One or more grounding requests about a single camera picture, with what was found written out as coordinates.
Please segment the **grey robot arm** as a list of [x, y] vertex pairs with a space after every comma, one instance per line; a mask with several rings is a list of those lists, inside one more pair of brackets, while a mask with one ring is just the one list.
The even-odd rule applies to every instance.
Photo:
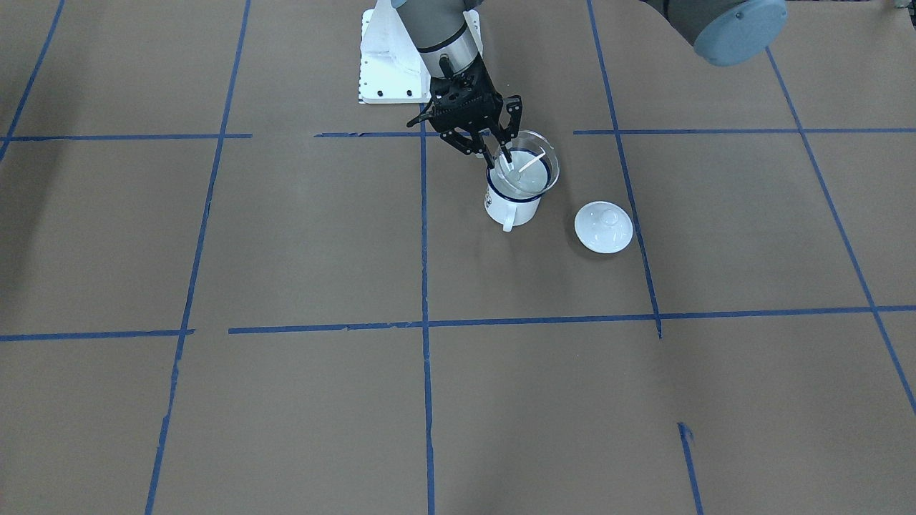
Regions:
[[503, 97], [495, 88], [465, 13], [478, 1], [393, 1], [402, 24], [427, 72], [431, 99], [406, 127], [428, 122], [447, 144], [464, 155], [480, 155], [494, 169], [494, 155], [484, 142], [488, 132], [500, 144], [500, 156], [513, 161], [508, 144], [517, 137], [522, 117], [519, 95]]

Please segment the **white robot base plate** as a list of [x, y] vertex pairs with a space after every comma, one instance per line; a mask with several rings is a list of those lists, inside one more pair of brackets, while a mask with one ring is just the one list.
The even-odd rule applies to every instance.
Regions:
[[431, 78], [446, 78], [482, 56], [478, 1], [379, 1], [363, 14], [359, 100], [431, 100]]

